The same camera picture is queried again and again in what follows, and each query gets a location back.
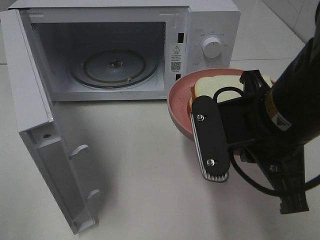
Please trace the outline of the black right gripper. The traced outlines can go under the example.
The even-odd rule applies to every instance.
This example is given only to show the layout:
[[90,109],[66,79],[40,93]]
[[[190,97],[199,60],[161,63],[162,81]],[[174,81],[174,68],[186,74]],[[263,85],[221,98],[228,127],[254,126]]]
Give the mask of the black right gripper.
[[280,213],[306,212],[305,158],[301,143],[291,143],[270,120],[265,104],[267,83],[259,70],[244,71],[239,79],[241,97],[217,104],[228,150],[259,166],[272,188],[250,178],[232,156],[236,172],[258,191],[280,198]]

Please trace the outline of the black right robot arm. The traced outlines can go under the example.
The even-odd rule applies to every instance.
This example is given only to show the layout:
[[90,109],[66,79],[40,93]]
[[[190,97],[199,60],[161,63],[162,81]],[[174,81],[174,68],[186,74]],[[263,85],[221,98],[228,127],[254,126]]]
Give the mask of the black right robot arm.
[[305,180],[304,146],[320,134],[320,30],[305,44],[279,79],[268,86],[258,70],[240,77],[240,97],[219,104],[228,150],[256,163],[272,189],[239,175],[260,192],[279,197],[280,212],[308,211],[306,192],[319,177]]

